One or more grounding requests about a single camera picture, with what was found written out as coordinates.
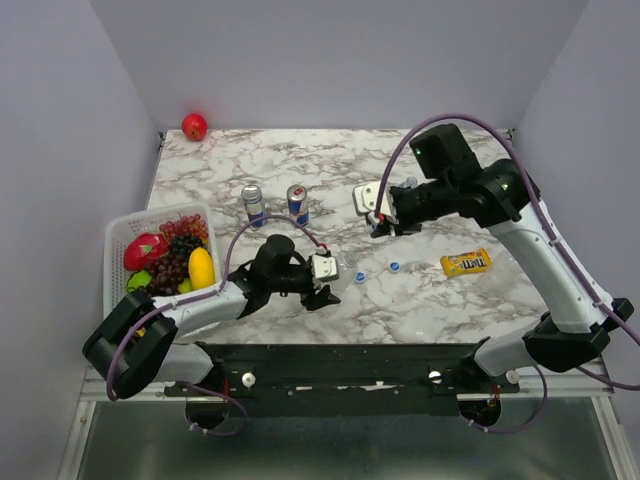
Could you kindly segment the green lime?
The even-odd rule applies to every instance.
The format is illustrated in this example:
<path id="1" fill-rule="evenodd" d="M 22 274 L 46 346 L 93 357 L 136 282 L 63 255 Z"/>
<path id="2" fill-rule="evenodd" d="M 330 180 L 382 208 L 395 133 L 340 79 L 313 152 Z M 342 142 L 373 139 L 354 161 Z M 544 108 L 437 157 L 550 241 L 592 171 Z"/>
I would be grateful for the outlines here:
<path id="1" fill-rule="evenodd" d="M 185 278 L 179 285 L 178 285 L 178 292 L 180 294 L 186 294 L 186 293 L 190 293 L 193 291 L 193 286 L 191 283 L 191 280 L 189 278 Z"/>

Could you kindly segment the yellow mango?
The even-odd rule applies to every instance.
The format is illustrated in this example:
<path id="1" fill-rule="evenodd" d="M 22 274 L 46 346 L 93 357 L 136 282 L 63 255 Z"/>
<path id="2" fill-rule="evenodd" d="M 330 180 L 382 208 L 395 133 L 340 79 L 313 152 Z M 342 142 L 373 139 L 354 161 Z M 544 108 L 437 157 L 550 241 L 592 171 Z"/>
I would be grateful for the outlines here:
<path id="1" fill-rule="evenodd" d="M 213 259 L 205 248 L 197 248 L 191 253 L 188 260 L 188 273 L 194 290 L 215 284 Z"/>

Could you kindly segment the blue labelled plastic bottle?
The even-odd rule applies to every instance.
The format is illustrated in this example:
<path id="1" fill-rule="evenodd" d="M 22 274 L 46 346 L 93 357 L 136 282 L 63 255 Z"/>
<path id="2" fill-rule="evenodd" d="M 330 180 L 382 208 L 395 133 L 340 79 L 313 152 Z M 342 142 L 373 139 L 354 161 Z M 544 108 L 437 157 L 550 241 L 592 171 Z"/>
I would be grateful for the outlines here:
<path id="1" fill-rule="evenodd" d="M 401 184 L 399 184 L 400 188 L 415 188 L 418 185 L 418 180 L 416 177 L 409 176 L 407 177 Z"/>

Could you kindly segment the white fruit basket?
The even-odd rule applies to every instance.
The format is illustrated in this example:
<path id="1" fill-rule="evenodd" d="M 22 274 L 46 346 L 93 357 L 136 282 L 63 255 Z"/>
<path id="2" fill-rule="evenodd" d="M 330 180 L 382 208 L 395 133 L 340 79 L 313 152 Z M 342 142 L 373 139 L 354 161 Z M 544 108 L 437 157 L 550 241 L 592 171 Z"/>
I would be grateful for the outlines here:
<path id="1" fill-rule="evenodd" d="M 151 296 L 146 289 L 128 293 L 127 281 L 137 271 L 128 271 L 123 266 L 126 247 L 143 233 L 160 233 L 160 225 L 167 221 L 195 214 L 200 214 L 208 225 L 209 239 L 203 241 L 203 248 L 213 259 L 215 284 L 172 296 Z M 138 329 L 140 336 L 150 329 L 154 320 L 164 317 L 177 330 L 177 336 L 182 337 L 214 322 L 236 318 L 242 305 L 241 292 L 231 282 L 223 280 L 212 213 L 201 202 L 146 210 L 114 220 L 106 231 L 103 271 L 103 312 L 106 318 L 123 321 L 124 329 L 129 330 L 148 313 L 154 314 Z"/>

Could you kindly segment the red grape bunch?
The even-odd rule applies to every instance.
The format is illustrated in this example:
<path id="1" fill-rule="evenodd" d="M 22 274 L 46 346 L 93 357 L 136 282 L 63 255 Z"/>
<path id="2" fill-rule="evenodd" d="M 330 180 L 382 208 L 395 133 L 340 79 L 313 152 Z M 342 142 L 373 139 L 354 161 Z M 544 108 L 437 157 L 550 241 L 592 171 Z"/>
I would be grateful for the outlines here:
<path id="1" fill-rule="evenodd" d="M 209 239 L 208 225 L 200 214 L 180 216 L 177 220 L 160 225 L 160 233 L 169 241 L 180 237 L 193 237 L 206 242 Z"/>

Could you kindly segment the red dragon fruit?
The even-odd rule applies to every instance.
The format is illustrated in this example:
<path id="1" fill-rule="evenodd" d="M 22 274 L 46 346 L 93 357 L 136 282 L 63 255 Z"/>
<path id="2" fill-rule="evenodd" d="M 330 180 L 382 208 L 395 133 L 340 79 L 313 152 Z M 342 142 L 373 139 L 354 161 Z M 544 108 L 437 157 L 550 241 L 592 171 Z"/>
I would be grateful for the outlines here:
<path id="1" fill-rule="evenodd" d="M 125 249 L 123 266 L 128 271 L 144 270 L 150 263 L 166 255 L 169 242 L 161 233 L 143 233 Z"/>

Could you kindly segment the green fruit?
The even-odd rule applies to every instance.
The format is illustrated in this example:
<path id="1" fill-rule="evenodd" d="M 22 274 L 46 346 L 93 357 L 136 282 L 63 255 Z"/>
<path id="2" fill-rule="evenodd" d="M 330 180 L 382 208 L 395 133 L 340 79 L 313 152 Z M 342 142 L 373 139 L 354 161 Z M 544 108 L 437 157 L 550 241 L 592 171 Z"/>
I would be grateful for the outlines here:
<path id="1" fill-rule="evenodd" d="M 126 284 L 126 291 L 128 293 L 137 291 L 137 290 L 145 290 L 147 286 L 151 283 L 153 277 L 145 270 L 140 270 L 133 273 Z"/>

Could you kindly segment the black grape bunch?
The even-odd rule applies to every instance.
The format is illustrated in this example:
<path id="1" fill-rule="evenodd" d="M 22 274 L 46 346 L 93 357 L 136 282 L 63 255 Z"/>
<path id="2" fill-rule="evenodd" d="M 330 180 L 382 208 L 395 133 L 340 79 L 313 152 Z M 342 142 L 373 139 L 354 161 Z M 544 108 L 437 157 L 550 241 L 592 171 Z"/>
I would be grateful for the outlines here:
<path id="1" fill-rule="evenodd" d="M 171 253 L 186 259 L 195 249 L 203 247 L 202 239 L 192 234 L 174 236 L 170 242 Z"/>

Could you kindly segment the clear unlabelled plastic bottle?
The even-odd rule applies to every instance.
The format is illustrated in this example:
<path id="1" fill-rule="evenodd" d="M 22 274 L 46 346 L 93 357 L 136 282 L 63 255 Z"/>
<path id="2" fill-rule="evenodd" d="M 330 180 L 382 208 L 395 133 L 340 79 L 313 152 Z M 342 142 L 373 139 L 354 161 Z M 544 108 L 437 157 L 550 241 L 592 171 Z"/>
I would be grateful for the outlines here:
<path id="1" fill-rule="evenodd" d="M 358 256 L 353 252 L 341 252 L 337 256 L 340 273 L 355 278 L 358 273 Z"/>

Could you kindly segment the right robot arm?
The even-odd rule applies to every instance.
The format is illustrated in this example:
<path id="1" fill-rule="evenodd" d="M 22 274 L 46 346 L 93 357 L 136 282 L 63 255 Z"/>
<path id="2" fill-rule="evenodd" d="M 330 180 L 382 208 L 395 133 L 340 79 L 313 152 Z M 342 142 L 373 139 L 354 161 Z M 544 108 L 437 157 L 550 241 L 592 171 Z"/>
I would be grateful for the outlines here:
<path id="1" fill-rule="evenodd" d="M 515 156 L 481 166 L 459 128 L 441 118 L 414 128 L 400 145 L 411 148 L 426 181 L 391 186 L 385 171 L 380 181 L 354 189 L 355 211 L 372 237 L 411 235 L 451 214 L 472 219 L 506 248 L 547 307 L 536 324 L 480 341 L 460 367 L 462 384 L 480 392 L 509 370 L 562 373 L 599 357 L 633 306 L 584 272 Z"/>

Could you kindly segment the upright energy drink can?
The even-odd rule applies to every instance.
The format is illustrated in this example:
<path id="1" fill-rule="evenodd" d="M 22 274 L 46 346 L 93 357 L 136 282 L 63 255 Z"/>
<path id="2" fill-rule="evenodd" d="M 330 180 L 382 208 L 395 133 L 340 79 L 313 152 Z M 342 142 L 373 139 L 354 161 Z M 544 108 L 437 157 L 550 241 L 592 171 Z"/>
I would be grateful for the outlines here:
<path id="1" fill-rule="evenodd" d="M 299 225 L 306 226 L 309 223 L 309 206 L 307 189 L 294 184 L 287 189 L 287 205 L 289 215 Z"/>

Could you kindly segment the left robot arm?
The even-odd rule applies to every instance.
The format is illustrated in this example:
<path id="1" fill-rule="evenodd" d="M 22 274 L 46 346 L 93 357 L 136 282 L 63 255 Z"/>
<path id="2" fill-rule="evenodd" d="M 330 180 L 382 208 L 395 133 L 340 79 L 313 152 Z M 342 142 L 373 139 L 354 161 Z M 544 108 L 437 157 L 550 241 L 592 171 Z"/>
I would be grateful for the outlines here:
<path id="1" fill-rule="evenodd" d="M 188 382 L 214 393 L 220 368 L 204 348 L 178 339 L 214 324 L 249 316 L 278 294 L 297 294 L 308 311 L 336 305 L 338 260 L 325 246 L 303 258 L 287 236 L 275 234 L 255 257 L 217 285 L 184 295 L 125 295 L 86 340 L 82 353 L 106 382 L 111 400 L 131 398 L 153 382 Z"/>

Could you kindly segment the upside-down energy drink can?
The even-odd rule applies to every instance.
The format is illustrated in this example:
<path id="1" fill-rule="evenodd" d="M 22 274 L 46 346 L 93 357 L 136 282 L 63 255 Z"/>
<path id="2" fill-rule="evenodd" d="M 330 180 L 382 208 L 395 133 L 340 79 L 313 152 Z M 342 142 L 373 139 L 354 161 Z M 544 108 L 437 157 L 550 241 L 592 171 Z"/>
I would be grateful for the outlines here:
<path id="1" fill-rule="evenodd" d="M 252 228 L 260 228 L 267 222 L 263 193 L 257 185 L 247 185 L 241 191 L 248 221 Z"/>

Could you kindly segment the yellow candy bag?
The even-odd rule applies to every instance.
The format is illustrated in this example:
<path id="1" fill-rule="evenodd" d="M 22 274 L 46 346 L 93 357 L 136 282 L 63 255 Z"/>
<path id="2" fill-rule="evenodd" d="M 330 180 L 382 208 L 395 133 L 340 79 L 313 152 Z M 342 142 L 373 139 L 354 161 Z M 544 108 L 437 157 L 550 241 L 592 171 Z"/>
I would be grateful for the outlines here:
<path id="1" fill-rule="evenodd" d="M 448 278 L 465 274 L 486 272 L 492 261 L 484 248 L 458 255 L 447 255 L 440 258 L 440 265 Z"/>

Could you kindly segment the red apple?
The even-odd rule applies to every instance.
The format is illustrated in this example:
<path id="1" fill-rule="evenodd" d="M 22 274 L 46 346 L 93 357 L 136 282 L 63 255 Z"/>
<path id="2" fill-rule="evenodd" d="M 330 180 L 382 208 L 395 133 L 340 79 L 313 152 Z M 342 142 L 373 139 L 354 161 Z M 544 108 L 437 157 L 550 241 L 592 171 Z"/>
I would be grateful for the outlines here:
<path id="1" fill-rule="evenodd" d="M 199 142 L 208 133 L 208 123 L 202 115 L 190 113 L 183 118 L 181 130 L 190 141 Z"/>

